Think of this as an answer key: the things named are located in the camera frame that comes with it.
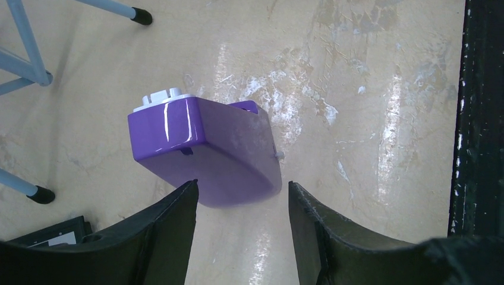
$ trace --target floor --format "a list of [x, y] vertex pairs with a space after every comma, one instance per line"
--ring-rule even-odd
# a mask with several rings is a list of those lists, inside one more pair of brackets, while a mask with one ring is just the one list
[[[379, 233], [446, 235], [463, 0], [123, 0], [153, 13], [146, 28], [71, 0], [24, 3], [55, 79], [0, 97], [0, 167], [57, 200], [0, 186], [0, 239], [79, 215], [100, 230], [170, 193], [133, 160], [127, 125], [170, 87], [255, 100], [285, 153], [279, 195], [199, 206], [186, 284], [297, 284], [292, 180]], [[0, 46], [26, 56], [6, 8]]]

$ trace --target purple object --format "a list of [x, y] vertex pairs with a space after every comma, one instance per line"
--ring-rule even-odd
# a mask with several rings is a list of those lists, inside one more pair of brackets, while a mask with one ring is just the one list
[[277, 194], [281, 174], [267, 113], [188, 97], [128, 116], [134, 159], [174, 187], [198, 179], [199, 201], [229, 207]]

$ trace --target purple container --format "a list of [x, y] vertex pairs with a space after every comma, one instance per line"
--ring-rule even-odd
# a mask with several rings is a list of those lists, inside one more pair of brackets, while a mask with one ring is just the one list
[[266, 199], [281, 187], [267, 113], [253, 101], [198, 97], [128, 116], [134, 159], [174, 187], [198, 179], [199, 201], [229, 207]]

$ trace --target black leg cap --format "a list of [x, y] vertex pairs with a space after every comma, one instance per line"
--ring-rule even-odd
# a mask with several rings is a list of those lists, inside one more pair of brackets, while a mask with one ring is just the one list
[[144, 26], [148, 26], [148, 25], [152, 24], [152, 15], [149, 12], [147, 12], [144, 9], [140, 9], [140, 8], [135, 8], [135, 7], [132, 7], [132, 8], [135, 9], [135, 12], [137, 14], [133, 19], [131, 19], [131, 21], [137, 22], [137, 23], [144, 25]]
[[37, 186], [37, 192], [33, 196], [26, 196], [39, 204], [48, 204], [56, 198], [54, 192], [44, 187]]

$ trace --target blue stool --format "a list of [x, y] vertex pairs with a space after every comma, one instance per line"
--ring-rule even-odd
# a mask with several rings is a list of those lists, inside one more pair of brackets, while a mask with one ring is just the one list
[[[44, 67], [22, 1], [6, 1], [30, 61], [26, 61], [0, 47], [0, 69], [19, 76], [16, 80], [0, 84], [0, 96], [33, 83], [38, 83], [41, 86], [48, 86], [52, 82], [52, 75]], [[148, 26], [152, 23], [152, 15], [149, 12], [143, 9], [129, 7], [112, 0], [76, 1], [128, 17], [132, 21], [144, 26]], [[3, 169], [0, 169], [0, 183], [27, 195], [28, 198], [39, 204], [48, 204], [55, 199], [55, 195], [51, 190], [26, 182]]]

